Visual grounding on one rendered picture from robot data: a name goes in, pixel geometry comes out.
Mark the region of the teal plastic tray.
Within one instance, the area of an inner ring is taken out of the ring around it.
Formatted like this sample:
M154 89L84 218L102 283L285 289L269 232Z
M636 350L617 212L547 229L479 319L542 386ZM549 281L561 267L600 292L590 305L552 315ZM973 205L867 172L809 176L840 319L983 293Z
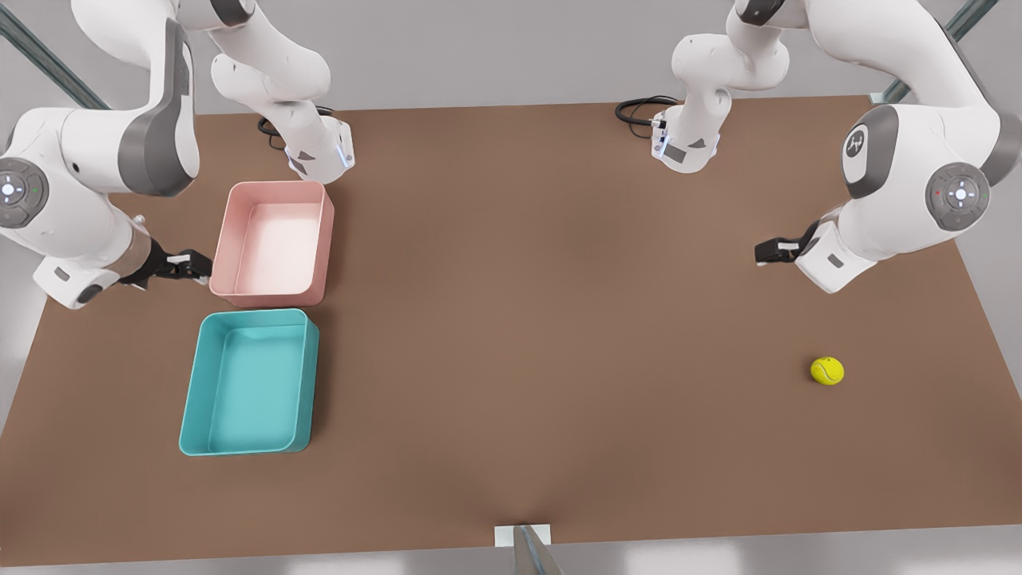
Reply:
M202 320L184 405L185 456L295 454L311 439L320 331L300 309Z

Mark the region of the silver frame post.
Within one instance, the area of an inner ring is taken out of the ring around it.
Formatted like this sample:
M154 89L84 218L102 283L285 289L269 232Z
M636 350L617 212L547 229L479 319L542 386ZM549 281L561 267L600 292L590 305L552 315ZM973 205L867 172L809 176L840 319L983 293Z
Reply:
M550 524L496 526L496 547L513 549L513 575L564 575L554 559Z
M945 28L918 0L877 0L866 68L897 77L920 105L936 108L992 108L977 73Z
M51 80L80 108L110 110L76 73L3 4L0 4L0 37L7 40L29 63Z

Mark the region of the pink plastic tray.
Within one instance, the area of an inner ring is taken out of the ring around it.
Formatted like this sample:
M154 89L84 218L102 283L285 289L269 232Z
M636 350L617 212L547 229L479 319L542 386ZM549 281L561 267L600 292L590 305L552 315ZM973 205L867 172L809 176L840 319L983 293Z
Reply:
M236 308L306 308L324 298L335 205L316 181L251 181L228 193L210 277Z

